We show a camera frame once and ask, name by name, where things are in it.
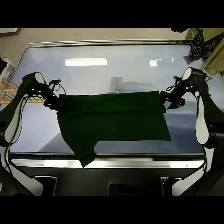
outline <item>table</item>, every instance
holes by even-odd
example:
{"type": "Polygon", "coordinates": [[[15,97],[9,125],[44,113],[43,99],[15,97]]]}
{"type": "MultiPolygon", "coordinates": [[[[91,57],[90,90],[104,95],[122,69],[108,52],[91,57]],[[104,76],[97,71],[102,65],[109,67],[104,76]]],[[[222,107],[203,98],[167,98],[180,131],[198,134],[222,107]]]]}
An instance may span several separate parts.
{"type": "MultiPolygon", "coordinates": [[[[188,65],[183,56],[190,49],[187,41],[82,41],[34,43],[25,50],[13,80],[39,71],[47,82],[61,79],[67,94],[102,94],[110,91],[111,78],[122,77],[124,91],[165,90],[173,76],[182,76],[188,65]],[[65,66],[67,59],[101,58],[106,65],[65,66]]],[[[196,61],[191,67],[200,68],[196,61]]],[[[218,76],[209,81],[212,98],[224,108],[223,83],[218,76]]],[[[168,110],[165,119],[172,140],[138,142],[98,142],[99,154],[202,154],[195,137],[196,102],[186,94],[186,105],[168,110]]],[[[23,111],[20,138],[11,152],[73,153],[61,137],[56,112],[41,104],[27,104],[23,111]]]]}

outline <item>folded cloth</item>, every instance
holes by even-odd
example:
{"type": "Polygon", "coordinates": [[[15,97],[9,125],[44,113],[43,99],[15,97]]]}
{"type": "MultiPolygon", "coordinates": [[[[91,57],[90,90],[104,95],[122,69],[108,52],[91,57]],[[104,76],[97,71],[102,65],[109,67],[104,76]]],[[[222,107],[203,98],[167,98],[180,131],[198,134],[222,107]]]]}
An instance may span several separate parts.
{"type": "Polygon", "coordinates": [[[158,91],[59,99],[62,137],[83,167],[95,159],[98,141],[170,140],[158,91]]]}

